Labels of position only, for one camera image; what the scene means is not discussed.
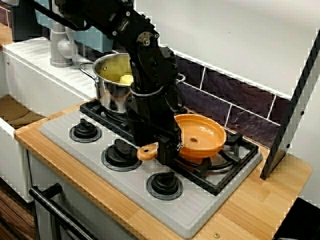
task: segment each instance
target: yellow food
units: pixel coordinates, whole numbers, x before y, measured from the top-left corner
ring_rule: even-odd
[[[134,78],[131,75],[124,75],[120,77],[120,84],[130,85],[134,81]]]

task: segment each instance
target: teal object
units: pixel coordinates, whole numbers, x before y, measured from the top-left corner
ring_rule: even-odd
[[[37,3],[49,9],[48,0],[35,0]],[[38,24],[52,29],[52,20],[39,11],[35,11]],[[101,31],[95,27],[91,27],[86,31],[73,31],[73,39],[83,45],[86,45],[100,53],[110,52],[113,47],[113,41],[107,38]]]

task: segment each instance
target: pot handle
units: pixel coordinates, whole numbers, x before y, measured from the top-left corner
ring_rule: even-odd
[[[182,75],[181,73],[178,73],[178,75],[179,75],[180,77],[182,77],[182,79],[177,79],[177,80],[176,80],[176,84],[177,84],[177,85],[180,84],[180,83],[183,83],[183,82],[186,80],[186,76],[185,76],[185,75]]]
[[[87,72],[86,70],[84,70],[82,68],[82,65],[92,65],[94,64],[93,61],[88,61],[88,62],[80,62],[78,64],[78,68],[81,72],[83,72],[85,75],[87,75],[88,77],[92,78],[94,81],[94,87],[95,87],[95,94],[96,94],[96,99],[100,99],[100,92],[99,92],[99,81],[98,81],[98,77],[93,76],[91,73]]]
[[[82,65],[88,65],[88,64],[92,65],[92,64],[94,64],[94,62],[93,62],[93,61],[80,62],[80,63],[78,64],[78,68],[80,69],[81,72],[83,72],[83,73],[84,73],[85,75],[87,75],[88,77],[92,78],[93,81],[95,81],[95,82],[97,83],[97,82],[98,82],[98,81],[97,81],[97,78],[96,78],[95,76],[93,76],[91,73],[87,72],[86,70],[84,70],[84,69],[82,68]]]
[[[159,144],[157,142],[142,146],[136,152],[136,157],[141,161],[155,159],[158,156],[158,147]]]

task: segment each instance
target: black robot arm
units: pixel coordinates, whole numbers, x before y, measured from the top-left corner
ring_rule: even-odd
[[[136,12],[131,0],[55,0],[64,18],[48,14],[34,0],[25,1],[73,30],[94,26],[127,50],[133,75],[132,97],[127,99],[130,130],[140,147],[158,141],[157,159],[169,165],[182,147],[181,129],[174,114],[183,108],[185,99],[176,83],[176,57],[169,48],[159,47],[159,33],[150,19]]]

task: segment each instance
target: gray faucet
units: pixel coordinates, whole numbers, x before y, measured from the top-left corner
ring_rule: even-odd
[[[52,11],[61,15],[53,1]],[[77,46],[72,36],[72,30],[52,20],[50,64],[56,68],[69,67],[73,63],[72,57],[76,54]]]

